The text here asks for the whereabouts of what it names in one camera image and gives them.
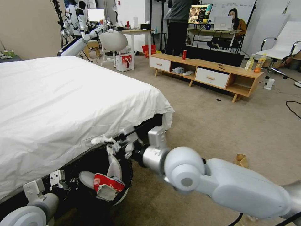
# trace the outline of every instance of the carpet floor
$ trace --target carpet floor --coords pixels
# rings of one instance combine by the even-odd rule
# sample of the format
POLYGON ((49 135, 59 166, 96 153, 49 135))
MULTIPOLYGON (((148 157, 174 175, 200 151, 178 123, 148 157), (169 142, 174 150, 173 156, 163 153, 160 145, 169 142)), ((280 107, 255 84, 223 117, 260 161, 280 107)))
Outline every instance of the carpet floor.
MULTIPOLYGON (((113 63, 104 67, 115 70, 113 63)), ((301 80, 297 71, 282 69, 288 76, 301 80)), ((288 184, 300 178, 301 120, 290 112, 286 101, 301 102, 301 89, 290 79, 271 74, 275 85, 263 89, 263 82, 249 97, 232 103, 233 94, 194 84, 150 68, 144 56, 135 57, 135 70, 122 73, 158 88, 174 108, 172 127, 166 132, 171 149, 188 146, 203 158, 221 158, 233 162, 238 153, 247 156, 250 169, 276 184, 288 184)), ((301 115, 301 107, 289 103, 301 115)), ((239 213, 218 206, 197 192, 181 195, 158 180, 149 169, 133 163, 133 187, 126 198, 111 210, 116 226, 121 225, 216 225, 234 221, 239 213)), ((73 225, 80 220, 75 209, 66 213, 56 225, 73 225)), ((250 221, 244 216, 237 225, 270 226, 282 221, 250 221)))

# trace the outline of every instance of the drawer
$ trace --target drawer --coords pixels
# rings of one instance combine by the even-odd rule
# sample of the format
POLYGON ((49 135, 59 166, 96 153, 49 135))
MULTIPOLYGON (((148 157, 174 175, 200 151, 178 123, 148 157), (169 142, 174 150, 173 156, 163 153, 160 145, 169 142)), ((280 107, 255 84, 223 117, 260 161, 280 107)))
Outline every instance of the drawer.
POLYGON ((210 71, 207 69, 199 68, 195 76, 195 80, 208 83, 220 88, 226 88, 226 84, 229 78, 229 74, 224 74, 216 71, 210 71))
POLYGON ((151 67, 163 70, 163 71, 170 71, 170 61, 169 60, 163 60, 156 57, 151 57, 151 67))

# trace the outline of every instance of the woman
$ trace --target woman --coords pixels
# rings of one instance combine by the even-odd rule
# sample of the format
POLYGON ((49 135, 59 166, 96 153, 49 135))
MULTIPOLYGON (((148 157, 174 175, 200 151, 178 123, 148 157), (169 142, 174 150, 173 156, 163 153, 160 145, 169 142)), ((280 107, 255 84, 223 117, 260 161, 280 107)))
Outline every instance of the woman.
POLYGON ((239 19, 237 16, 237 9, 231 9, 229 11, 229 16, 232 16, 232 28, 234 30, 241 30, 235 35, 237 41, 240 41, 242 36, 247 32, 247 26, 244 20, 239 19))
MULTIPOLYGON (((232 28, 234 30, 241 30, 236 33, 235 39, 233 40, 232 47, 236 48, 239 45, 243 35, 247 32, 247 26, 244 20, 239 19, 237 16, 237 9, 231 9, 228 13, 228 16, 232 16, 232 28)), ((219 49, 219 48, 229 48, 231 39, 213 37, 211 41, 207 42, 207 45, 210 48, 219 49)))

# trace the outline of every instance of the long black hair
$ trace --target long black hair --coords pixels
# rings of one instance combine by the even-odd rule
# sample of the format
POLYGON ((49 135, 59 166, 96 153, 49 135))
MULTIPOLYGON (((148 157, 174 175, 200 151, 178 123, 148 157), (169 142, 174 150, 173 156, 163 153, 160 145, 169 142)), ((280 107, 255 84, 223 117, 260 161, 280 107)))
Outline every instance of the long black hair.
POLYGON ((235 19, 234 19, 233 29, 236 30, 236 29, 238 28, 238 24, 239 24, 239 18, 238 18, 238 16, 237 16, 237 9, 236 9, 236 8, 233 8, 233 9, 231 9, 231 10, 229 11, 229 13, 230 13, 231 11, 233 11, 233 12, 235 13, 235 19))

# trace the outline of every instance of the drawer handle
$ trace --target drawer handle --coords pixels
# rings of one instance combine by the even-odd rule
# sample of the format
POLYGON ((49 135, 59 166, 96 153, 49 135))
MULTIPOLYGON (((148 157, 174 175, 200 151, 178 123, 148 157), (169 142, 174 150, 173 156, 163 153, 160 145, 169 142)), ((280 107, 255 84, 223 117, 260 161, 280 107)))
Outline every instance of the drawer handle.
POLYGON ((210 76, 206 76, 208 79, 211 79, 211 80, 215 80, 215 78, 213 77, 210 77, 210 76))

